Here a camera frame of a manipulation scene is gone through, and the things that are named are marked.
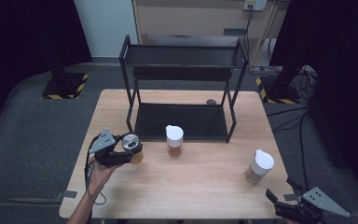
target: robotic arm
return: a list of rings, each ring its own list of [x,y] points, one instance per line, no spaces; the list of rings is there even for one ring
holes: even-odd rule
[[[291,179],[287,179],[294,189],[301,189]],[[306,193],[297,196],[297,204],[291,205],[278,201],[278,198],[269,190],[266,191],[266,196],[275,206],[275,214],[279,217],[284,217],[300,224],[326,224],[324,219],[324,211],[328,211],[343,217],[350,217],[351,214],[345,211],[341,206],[330,199],[319,188],[313,188]]]

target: wall outlet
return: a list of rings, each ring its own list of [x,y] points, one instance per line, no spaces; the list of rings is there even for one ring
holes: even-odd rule
[[[262,11],[266,8],[267,0],[245,0],[243,4],[243,10]]]
[[[245,0],[245,3],[243,4],[243,10],[250,10],[251,7],[255,8],[255,1],[256,0]]]

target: black cable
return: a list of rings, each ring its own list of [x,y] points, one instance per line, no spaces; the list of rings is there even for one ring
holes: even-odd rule
[[[299,107],[299,108],[294,108],[294,109],[289,109],[289,110],[283,110],[283,111],[280,111],[280,112],[268,114],[267,117],[273,116],[273,115],[283,114],[283,113],[290,112],[290,111],[296,111],[296,110],[300,110],[300,109],[308,109],[308,108],[307,108],[306,106],[303,106],[303,107]]]
[[[272,54],[271,54],[271,41],[272,41],[272,39],[269,39],[268,40],[268,63],[270,63],[271,62],[271,58],[272,58]]]
[[[92,148],[92,145],[94,144],[94,142],[99,138],[100,135],[101,134],[98,134],[97,136],[95,136],[91,140],[91,143],[89,144],[89,149],[87,150],[87,156],[86,156],[86,165],[85,165],[85,168],[84,168],[84,173],[85,173],[85,177],[86,177],[86,192],[88,193],[90,200],[92,200],[92,197],[91,197],[91,194],[90,194],[90,191],[89,191],[89,180],[90,180],[90,176],[91,176],[91,173],[92,173],[92,166],[93,166],[94,162],[96,162],[97,160],[89,162],[89,159],[90,159],[89,151]],[[92,201],[92,203],[97,204],[97,205],[101,205],[101,204],[106,203],[106,197],[101,192],[100,192],[100,194],[104,198],[103,203],[96,203],[94,201]]]
[[[274,133],[283,131],[283,130],[278,130],[278,131],[277,131],[277,129],[278,129],[278,128],[281,128],[282,126],[284,126],[284,125],[286,125],[286,124],[288,124],[288,123],[291,123],[291,122],[295,121],[296,119],[301,118],[302,116],[304,116],[304,114],[303,114],[303,115],[300,115],[300,116],[298,116],[298,117],[296,117],[296,118],[294,118],[294,119],[291,119],[291,120],[289,120],[289,121],[287,121],[287,122],[281,124],[281,125],[278,126],[278,127],[273,128],[272,131],[273,131]]]
[[[248,6],[249,8],[249,14],[248,14],[248,23],[246,24],[246,34],[245,34],[245,40],[246,40],[246,53],[249,59],[249,55],[250,55],[250,44],[249,44],[249,26],[251,25],[251,21],[253,18],[253,6],[250,5]]]
[[[302,160],[302,168],[303,168],[303,174],[304,174],[304,180],[305,180],[305,190],[306,191],[309,190],[309,185],[308,185],[307,172],[306,172],[306,169],[305,169],[304,144],[303,144],[303,141],[302,141],[302,121],[307,116],[308,113],[309,113],[309,111],[305,112],[304,115],[301,118],[301,121],[300,121],[300,133],[299,133],[300,147],[301,147],[301,160]]]
[[[278,132],[281,132],[281,131],[292,130],[292,129],[294,129],[296,126],[298,126],[298,124],[300,124],[300,122],[299,122],[299,123],[296,123],[294,126],[292,126],[292,127],[290,127],[290,128],[283,128],[283,129],[275,130],[275,131],[273,131],[273,132],[274,132],[274,133],[278,133]]]
[[[306,65],[303,66],[303,68],[298,73],[299,76],[302,76],[299,80],[300,88],[297,90],[298,94],[301,95],[301,97],[304,100],[309,100],[310,97],[312,97],[315,86],[316,86],[316,80],[315,77],[313,77],[306,69]]]

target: human arm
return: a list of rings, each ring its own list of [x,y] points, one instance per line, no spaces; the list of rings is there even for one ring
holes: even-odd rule
[[[94,205],[98,194],[101,192],[112,173],[121,165],[105,167],[98,164],[98,162],[94,162],[93,166],[91,176],[89,177],[89,187],[84,192],[74,213],[69,217],[67,224],[87,223],[92,206]]]

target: cable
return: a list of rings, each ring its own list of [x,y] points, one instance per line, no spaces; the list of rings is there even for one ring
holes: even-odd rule
[[[291,120],[285,122],[284,124],[281,124],[280,126],[274,128],[274,129],[272,129],[272,132],[273,132],[273,133],[276,133],[276,132],[280,132],[280,131],[284,131],[284,130],[294,129],[299,123],[297,123],[295,126],[289,128],[289,129],[280,129],[280,130],[277,130],[278,128],[281,128],[282,126],[284,126],[284,125],[286,125],[286,124],[288,124],[288,123],[291,123],[291,122],[295,121],[296,119],[301,118],[302,116],[304,116],[304,114],[303,114],[303,115],[300,115],[300,116],[298,116],[298,117],[296,117],[296,118],[294,118],[294,119],[291,119]]]
[[[250,44],[249,44],[249,26],[251,24],[251,21],[252,21],[252,18],[253,18],[253,6],[252,5],[249,5],[248,6],[249,8],[249,14],[248,14],[248,23],[246,24],[246,34],[245,34],[245,37],[244,39],[246,40],[246,54],[248,56],[248,59],[249,59],[249,55],[250,55]]]
[[[272,54],[271,54],[271,41],[272,39],[269,39],[268,40],[268,62],[270,63],[271,62],[271,58],[272,58]]]
[[[305,180],[305,189],[306,190],[309,189],[309,186],[308,186],[307,172],[306,172],[306,169],[305,169],[304,144],[303,144],[303,141],[302,141],[302,122],[303,122],[303,119],[307,116],[308,113],[309,113],[309,111],[305,112],[305,114],[301,118],[301,121],[300,121],[300,133],[299,133],[300,147],[301,147],[301,160],[302,160],[302,168],[303,168],[303,174],[304,174],[304,180]]]
[[[94,161],[91,161],[91,162],[89,163],[89,171],[88,171],[88,173],[87,173],[86,192],[88,193],[90,200],[92,200],[92,197],[91,197],[91,194],[90,194],[90,191],[89,191],[89,181],[90,181],[90,177],[91,177],[92,170],[94,169],[94,163],[95,163],[96,161],[97,161],[97,160],[94,160]],[[97,203],[97,202],[95,202],[95,201],[92,201],[92,203],[97,204],[97,205],[101,205],[101,204],[106,203],[106,197],[105,197],[101,192],[100,192],[100,194],[103,196],[104,201],[103,201],[102,203]]]
[[[296,111],[296,110],[300,110],[300,109],[308,109],[308,108],[306,106],[303,106],[303,107],[299,107],[299,108],[295,108],[295,109],[283,110],[283,111],[280,111],[280,112],[268,114],[267,117],[273,116],[273,115],[283,114],[283,113],[290,112],[290,111]]]
[[[300,69],[298,73],[302,78],[299,81],[300,88],[297,90],[298,94],[305,100],[309,100],[312,97],[316,87],[316,77],[313,76],[305,69],[306,65]]]

